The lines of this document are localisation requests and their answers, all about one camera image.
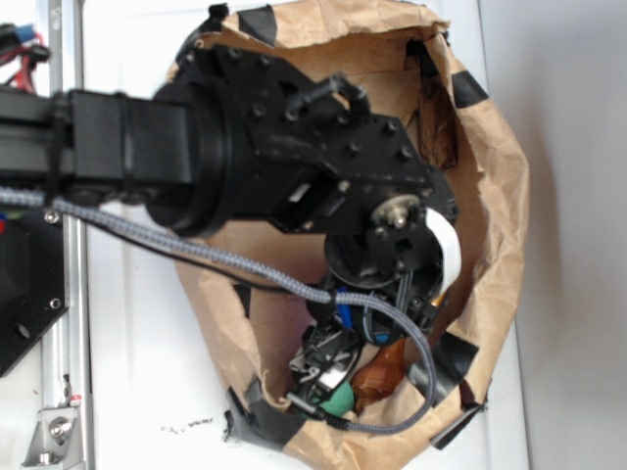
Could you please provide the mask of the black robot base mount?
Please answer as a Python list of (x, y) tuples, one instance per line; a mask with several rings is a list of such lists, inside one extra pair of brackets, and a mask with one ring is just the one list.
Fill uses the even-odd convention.
[(8, 376), (68, 309), (63, 223), (31, 211), (1, 233), (1, 375)]

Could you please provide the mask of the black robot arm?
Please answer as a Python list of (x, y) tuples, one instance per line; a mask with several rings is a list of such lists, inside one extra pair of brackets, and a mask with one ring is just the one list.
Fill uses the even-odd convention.
[[(362, 345), (409, 336), (424, 346), (431, 302), (460, 272), (455, 196), (397, 118), (376, 114), (342, 74), (313, 81), (283, 59), (222, 45), (192, 51), (149, 100), (8, 93), (1, 207), (68, 214), (319, 305), (291, 362), (289, 400), (325, 421)], [(231, 220), (323, 235), (323, 283), (192, 244)]]

